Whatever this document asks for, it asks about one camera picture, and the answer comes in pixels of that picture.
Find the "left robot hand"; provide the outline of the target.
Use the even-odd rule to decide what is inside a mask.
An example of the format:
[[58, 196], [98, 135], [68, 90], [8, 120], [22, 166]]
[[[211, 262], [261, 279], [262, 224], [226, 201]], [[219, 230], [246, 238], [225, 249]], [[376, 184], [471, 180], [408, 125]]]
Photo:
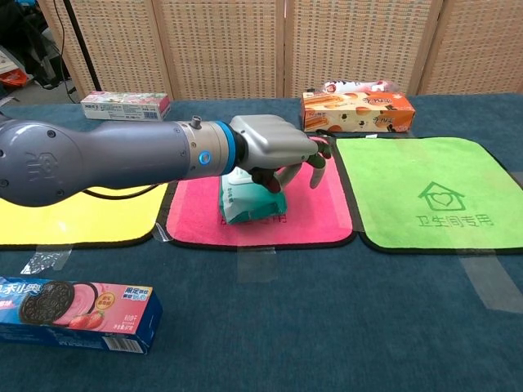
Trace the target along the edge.
[[310, 187], [318, 187], [326, 162], [332, 157], [327, 142], [310, 138], [292, 123], [272, 114], [237, 115], [230, 126], [246, 144], [238, 167], [246, 171], [254, 183], [277, 194], [306, 163], [312, 167]]

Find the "teal wet wipes pack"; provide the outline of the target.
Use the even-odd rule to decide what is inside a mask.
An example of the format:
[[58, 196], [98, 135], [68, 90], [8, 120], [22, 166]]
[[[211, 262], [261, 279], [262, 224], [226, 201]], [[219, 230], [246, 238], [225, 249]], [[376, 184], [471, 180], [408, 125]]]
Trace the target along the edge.
[[283, 193], [271, 193], [236, 168], [220, 178], [218, 207], [221, 217], [232, 225], [283, 215], [287, 200]]

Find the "orange cake box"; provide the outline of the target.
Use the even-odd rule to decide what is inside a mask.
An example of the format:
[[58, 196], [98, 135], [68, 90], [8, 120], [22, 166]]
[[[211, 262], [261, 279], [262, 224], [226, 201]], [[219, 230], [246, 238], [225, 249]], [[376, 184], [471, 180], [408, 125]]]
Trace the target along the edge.
[[414, 107], [397, 92], [302, 94], [306, 132], [407, 132], [414, 116]]

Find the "pink floral toothpaste box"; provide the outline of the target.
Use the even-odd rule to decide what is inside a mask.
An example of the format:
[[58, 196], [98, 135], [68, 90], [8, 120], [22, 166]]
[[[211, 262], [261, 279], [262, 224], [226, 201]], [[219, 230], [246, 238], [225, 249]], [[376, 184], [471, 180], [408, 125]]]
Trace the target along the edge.
[[161, 122], [170, 110], [166, 93], [93, 91], [80, 104], [96, 120]]

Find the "long blue Oreo box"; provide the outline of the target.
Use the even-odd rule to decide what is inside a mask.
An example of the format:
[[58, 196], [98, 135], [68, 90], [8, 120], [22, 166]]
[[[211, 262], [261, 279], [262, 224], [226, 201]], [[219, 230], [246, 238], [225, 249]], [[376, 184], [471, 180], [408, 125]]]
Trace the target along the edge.
[[162, 314], [148, 286], [0, 277], [0, 342], [147, 354]]

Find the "pink microfiber cloth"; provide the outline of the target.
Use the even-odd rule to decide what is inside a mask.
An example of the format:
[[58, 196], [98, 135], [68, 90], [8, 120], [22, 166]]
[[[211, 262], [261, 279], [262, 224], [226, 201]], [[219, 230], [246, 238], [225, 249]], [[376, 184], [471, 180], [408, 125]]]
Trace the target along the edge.
[[337, 155], [326, 161], [318, 187], [310, 187], [312, 167], [305, 164], [284, 189], [288, 210], [234, 225], [227, 224], [218, 207], [216, 177], [184, 180], [172, 187], [172, 201], [163, 230], [171, 243], [186, 247], [335, 247], [348, 243], [353, 224]]

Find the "white red snack bag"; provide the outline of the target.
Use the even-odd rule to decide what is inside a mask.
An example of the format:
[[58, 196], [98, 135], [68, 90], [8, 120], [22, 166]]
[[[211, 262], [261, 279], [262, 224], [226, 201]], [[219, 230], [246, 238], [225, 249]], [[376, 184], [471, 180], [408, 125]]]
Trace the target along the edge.
[[352, 92], [398, 92], [399, 86], [391, 81], [377, 80], [374, 82], [356, 82], [345, 79], [329, 80], [321, 87], [326, 93], [352, 93]]

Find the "woven folding screen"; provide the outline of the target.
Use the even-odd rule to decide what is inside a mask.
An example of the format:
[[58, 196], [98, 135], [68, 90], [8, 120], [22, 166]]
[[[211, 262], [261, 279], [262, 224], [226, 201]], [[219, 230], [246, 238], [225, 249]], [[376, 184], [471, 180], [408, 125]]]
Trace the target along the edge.
[[[71, 0], [102, 91], [299, 97], [330, 79], [409, 95], [523, 93], [523, 0]], [[80, 96], [62, 0], [38, 0]]]

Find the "clear tape strip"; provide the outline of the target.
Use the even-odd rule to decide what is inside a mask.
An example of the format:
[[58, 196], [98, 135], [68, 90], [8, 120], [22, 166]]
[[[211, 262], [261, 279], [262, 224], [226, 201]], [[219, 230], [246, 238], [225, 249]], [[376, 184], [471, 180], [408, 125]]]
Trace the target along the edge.
[[21, 274], [40, 274], [45, 270], [62, 270], [73, 251], [71, 244], [37, 246]]
[[523, 290], [503, 266], [501, 259], [505, 256], [523, 261], [522, 254], [492, 249], [457, 251], [461, 266], [486, 309], [523, 315]]
[[273, 246], [237, 249], [238, 283], [270, 283], [279, 277], [278, 255]]

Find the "green microfiber cloth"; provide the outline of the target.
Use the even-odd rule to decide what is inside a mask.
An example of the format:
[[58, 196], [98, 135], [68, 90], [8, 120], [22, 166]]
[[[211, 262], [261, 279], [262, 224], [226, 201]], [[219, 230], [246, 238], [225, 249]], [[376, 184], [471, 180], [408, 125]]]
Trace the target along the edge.
[[457, 137], [341, 138], [363, 240], [384, 252], [523, 253], [523, 187]]

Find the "yellow microfiber cloth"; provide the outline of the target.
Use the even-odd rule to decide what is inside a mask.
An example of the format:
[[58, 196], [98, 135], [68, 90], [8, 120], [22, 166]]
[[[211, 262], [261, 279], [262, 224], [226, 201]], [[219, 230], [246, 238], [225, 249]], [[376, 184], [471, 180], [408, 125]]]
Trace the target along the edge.
[[124, 200], [76, 194], [47, 207], [0, 199], [0, 248], [117, 247], [151, 237], [168, 187]]

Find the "black tripod stand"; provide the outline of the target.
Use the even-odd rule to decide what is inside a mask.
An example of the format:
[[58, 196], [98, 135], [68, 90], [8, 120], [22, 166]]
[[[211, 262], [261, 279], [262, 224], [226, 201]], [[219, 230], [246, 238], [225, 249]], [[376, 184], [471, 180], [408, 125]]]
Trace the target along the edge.
[[86, 66], [87, 66], [87, 70], [88, 70], [90, 78], [91, 78], [91, 80], [93, 82], [94, 88], [95, 88], [96, 91], [101, 91], [101, 84], [100, 84], [100, 81], [99, 81], [99, 79], [97, 77], [94, 65], [92, 63], [92, 58], [91, 58], [90, 53], [89, 53], [89, 51], [87, 49], [87, 45], [86, 45], [86, 42], [84, 40], [81, 28], [79, 26], [78, 20], [76, 18], [75, 13], [74, 13], [74, 9], [73, 9], [73, 5], [71, 3], [71, 0], [62, 0], [62, 2], [64, 3], [65, 10], [66, 10], [67, 15], [69, 17], [69, 21], [70, 21], [70, 23], [72, 25], [75, 37], [77, 39], [78, 45], [80, 47], [80, 50], [82, 52], [83, 59], [85, 60], [85, 63], [86, 63]]

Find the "orange plastic bag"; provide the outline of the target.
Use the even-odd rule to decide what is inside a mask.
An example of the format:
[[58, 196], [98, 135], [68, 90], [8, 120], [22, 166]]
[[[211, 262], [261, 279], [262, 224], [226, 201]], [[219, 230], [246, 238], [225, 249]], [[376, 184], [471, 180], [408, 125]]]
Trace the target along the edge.
[[24, 87], [28, 82], [28, 76], [21, 69], [13, 69], [0, 73], [0, 83], [8, 87]]

